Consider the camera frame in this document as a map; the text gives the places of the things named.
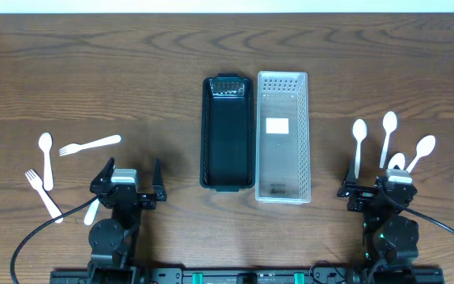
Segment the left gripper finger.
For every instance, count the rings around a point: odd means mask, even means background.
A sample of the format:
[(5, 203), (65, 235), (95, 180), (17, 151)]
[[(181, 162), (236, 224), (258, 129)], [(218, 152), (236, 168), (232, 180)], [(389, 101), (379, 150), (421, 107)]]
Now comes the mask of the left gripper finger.
[(102, 188), (105, 184), (110, 183), (111, 177), (114, 172), (114, 158), (111, 157), (103, 169), (96, 175), (91, 182), (92, 188)]
[(152, 179), (152, 189), (156, 196), (164, 196), (166, 194), (166, 189), (162, 179), (161, 167), (159, 159), (155, 160), (154, 164), (154, 175)]

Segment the white plastic fork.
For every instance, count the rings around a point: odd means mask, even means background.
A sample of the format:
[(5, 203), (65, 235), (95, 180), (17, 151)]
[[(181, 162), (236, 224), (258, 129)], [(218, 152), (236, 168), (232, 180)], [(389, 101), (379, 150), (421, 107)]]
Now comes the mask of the white plastic fork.
[(55, 219), (58, 216), (62, 215), (61, 210), (58, 208), (55, 202), (48, 195), (47, 191), (44, 189), (42, 178), (34, 170), (28, 170), (25, 173), (25, 177), (28, 179), (32, 188), (36, 190), (37, 193), (39, 194), (50, 216), (53, 219)]
[(68, 144), (59, 150), (60, 156), (75, 154), (78, 151), (83, 151), (90, 148), (98, 148), (111, 144), (118, 144), (122, 140), (121, 135), (107, 136), (99, 140), (94, 140), (86, 144)]
[(90, 226), (94, 222), (98, 208), (99, 208), (99, 200), (96, 199), (90, 204), (90, 206), (86, 212), (86, 215), (84, 216), (84, 225)]

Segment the white plastic spoon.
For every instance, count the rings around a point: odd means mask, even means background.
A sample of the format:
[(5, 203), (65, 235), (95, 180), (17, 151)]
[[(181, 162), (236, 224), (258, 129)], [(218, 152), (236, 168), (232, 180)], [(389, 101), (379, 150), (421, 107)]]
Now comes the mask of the white plastic spoon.
[(50, 133), (43, 133), (39, 138), (39, 148), (43, 152), (43, 187), (51, 191), (54, 187), (53, 171), (50, 160), (50, 150), (53, 145)]
[(363, 119), (357, 119), (352, 126), (352, 135), (356, 140), (355, 149), (355, 177), (359, 178), (359, 170), (361, 164), (361, 145), (363, 140), (367, 137), (367, 125)]
[(379, 168), (382, 169), (385, 166), (386, 157), (389, 149), (390, 135), (397, 128), (397, 117), (393, 111), (389, 111), (385, 114), (382, 120), (382, 126), (385, 130), (385, 139), (381, 149)]
[(398, 152), (389, 160), (387, 168), (403, 170), (404, 166), (405, 166), (405, 156), (403, 153)]
[(416, 145), (416, 155), (410, 164), (407, 166), (406, 171), (412, 172), (417, 162), (425, 156), (428, 156), (436, 145), (436, 137), (434, 135), (427, 135), (423, 137)]

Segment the clear perforated plastic basket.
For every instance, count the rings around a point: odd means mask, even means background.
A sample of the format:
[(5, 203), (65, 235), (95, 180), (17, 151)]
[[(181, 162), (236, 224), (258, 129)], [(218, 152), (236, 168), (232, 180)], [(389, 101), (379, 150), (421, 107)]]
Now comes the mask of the clear perforated plastic basket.
[(258, 74), (255, 199), (273, 204), (311, 201), (306, 73)]

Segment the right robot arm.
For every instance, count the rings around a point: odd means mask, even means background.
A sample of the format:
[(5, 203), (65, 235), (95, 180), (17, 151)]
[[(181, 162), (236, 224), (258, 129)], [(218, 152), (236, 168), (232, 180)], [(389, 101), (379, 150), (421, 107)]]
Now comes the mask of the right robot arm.
[(419, 225), (400, 214), (416, 193), (405, 170), (387, 170), (368, 187), (348, 169), (337, 196), (349, 198), (347, 209), (363, 215), (365, 262), (347, 271), (347, 283), (417, 282), (412, 262), (419, 255)]

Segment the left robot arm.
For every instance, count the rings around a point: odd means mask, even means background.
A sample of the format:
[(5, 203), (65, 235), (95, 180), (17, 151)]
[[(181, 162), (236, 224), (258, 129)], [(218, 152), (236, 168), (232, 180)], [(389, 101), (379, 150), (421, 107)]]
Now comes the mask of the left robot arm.
[(111, 217), (98, 221), (90, 230), (92, 248), (88, 264), (89, 283), (149, 283), (148, 269), (135, 264), (141, 214), (154, 210), (167, 199), (160, 161), (156, 160), (152, 193), (138, 191), (138, 174), (134, 169), (118, 169), (111, 158), (93, 179), (90, 191)]

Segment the black plastic basket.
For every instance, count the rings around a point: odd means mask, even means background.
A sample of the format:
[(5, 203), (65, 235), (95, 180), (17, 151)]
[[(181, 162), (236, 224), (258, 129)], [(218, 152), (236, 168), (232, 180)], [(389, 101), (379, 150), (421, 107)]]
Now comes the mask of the black plastic basket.
[(203, 81), (199, 183), (238, 192), (255, 183), (253, 82), (236, 74)]

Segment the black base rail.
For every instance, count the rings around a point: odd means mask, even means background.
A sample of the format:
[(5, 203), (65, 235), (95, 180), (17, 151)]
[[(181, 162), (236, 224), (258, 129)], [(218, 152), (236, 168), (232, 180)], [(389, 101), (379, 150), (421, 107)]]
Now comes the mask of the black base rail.
[(180, 268), (130, 268), (126, 271), (92, 268), (86, 271), (52, 271), (52, 284), (134, 283), (134, 284), (335, 284), (335, 283), (443, 283), (436, 268), (366, 272), (343, 267), (313, 267), (308, 270), (182, 270)]

